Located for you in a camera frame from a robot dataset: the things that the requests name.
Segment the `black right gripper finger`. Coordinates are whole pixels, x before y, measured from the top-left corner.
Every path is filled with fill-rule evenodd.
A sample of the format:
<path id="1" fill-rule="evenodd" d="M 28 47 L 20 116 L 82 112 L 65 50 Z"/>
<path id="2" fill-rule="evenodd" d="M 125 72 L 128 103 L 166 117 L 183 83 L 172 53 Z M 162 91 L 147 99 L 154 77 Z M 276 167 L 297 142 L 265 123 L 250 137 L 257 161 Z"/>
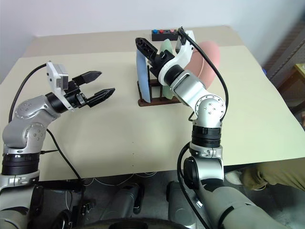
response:
<path id="1" fill-rule="evenodd" d="M 148 40 L 145 38 L 136 38 L 135 44 L 137 49 L 148 59 L 154 60 L 157 55 L 157 48 L 155 48 Z"/>

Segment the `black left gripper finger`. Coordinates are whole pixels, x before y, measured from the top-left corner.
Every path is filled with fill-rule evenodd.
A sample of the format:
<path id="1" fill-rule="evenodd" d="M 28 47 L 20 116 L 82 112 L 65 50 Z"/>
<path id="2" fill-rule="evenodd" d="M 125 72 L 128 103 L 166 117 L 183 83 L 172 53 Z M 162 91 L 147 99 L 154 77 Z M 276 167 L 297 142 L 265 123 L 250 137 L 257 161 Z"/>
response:
<path id="1" fill-rule="evenodd" d="M 87 99 L 86 104 L 89 107 L 94 107 L 103 101 L 107 100 L 115 92 L 115 88 L 103 89 L 95 93 L 92 97 Z"/>
<path id="2" fill-rule="evenodd" d="M 79 76 L 72 78 L 77 86 L 81 86 L 83 84 L 88 84 L 92 81 L 95 81 L 100 75 L 101 71 L 88 71 Z"/>

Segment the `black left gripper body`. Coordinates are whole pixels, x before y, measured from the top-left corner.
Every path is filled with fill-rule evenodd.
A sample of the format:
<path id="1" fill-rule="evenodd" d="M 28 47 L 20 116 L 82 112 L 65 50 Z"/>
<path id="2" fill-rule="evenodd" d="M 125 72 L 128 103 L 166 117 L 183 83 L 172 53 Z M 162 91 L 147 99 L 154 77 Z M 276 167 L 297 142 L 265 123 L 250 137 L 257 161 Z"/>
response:
<path id="1" fill-rule="evenodd" d="M 81 108 L 85 105 L 92 107 L 89 99 L 82 94 L 80 85 L 90 83 L 88 80 L 71 80 L 68 82 L 68 89 L 65 90 L 65 98 L 72 105 L 73 108 Z"/>

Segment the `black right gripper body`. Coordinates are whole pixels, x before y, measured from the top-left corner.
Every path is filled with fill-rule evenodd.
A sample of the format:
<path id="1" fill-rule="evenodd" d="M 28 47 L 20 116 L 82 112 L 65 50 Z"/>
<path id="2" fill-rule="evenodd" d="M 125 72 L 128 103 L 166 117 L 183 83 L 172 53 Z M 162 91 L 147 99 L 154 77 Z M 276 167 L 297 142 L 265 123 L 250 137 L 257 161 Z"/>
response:
<path id="1" fill-rule="evenodd" d="M 155 76 L 158 77 L 161 69 L 164 65 L 173 59 L 175 56 L 170 53 L 169 51 L 163 51 L 160 54 L 154 53 L 150 57 L 148 57 L 148 61 L 151 65 L 150 72 Z"/>

